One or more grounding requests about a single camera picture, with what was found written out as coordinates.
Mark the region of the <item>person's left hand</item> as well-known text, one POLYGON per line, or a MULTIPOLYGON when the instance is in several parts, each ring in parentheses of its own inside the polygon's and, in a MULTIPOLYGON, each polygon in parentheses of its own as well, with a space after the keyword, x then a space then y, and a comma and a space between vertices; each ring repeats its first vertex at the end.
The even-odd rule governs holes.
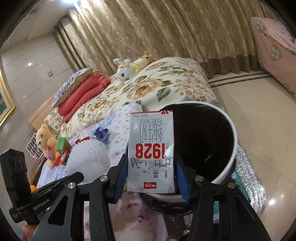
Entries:
POLYGON ((43 240, 42 236, 38 235, 37 228, 38 225, 23 225, 23 239, 22 240, 43 240))

